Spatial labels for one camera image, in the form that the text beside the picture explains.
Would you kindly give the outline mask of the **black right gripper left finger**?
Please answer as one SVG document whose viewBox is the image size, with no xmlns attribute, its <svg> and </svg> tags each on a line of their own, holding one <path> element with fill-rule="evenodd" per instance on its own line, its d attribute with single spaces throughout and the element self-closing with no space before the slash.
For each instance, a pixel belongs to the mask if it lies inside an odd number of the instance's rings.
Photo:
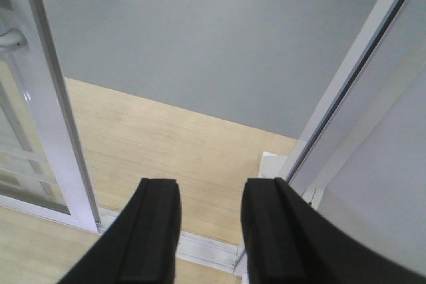
<svg viewBox="0 0 426 284">
<path fill-rule="evenodd" d="M 173 283 L 182 223 L 173 179 L 141 179 L 133 196 L 61 283 Z"/>
</svg>

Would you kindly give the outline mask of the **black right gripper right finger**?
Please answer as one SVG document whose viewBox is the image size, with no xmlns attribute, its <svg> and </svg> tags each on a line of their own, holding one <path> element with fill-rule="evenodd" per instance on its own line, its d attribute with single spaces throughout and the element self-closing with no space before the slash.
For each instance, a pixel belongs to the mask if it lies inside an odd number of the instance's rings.
<svg viewBox="0 0 426 284">
<path fill-rule="evenodd" d="M 338 229 L 281 178 L 249 178 L 241 224 L 250 283 L 424 283 Z"/>
</svg>

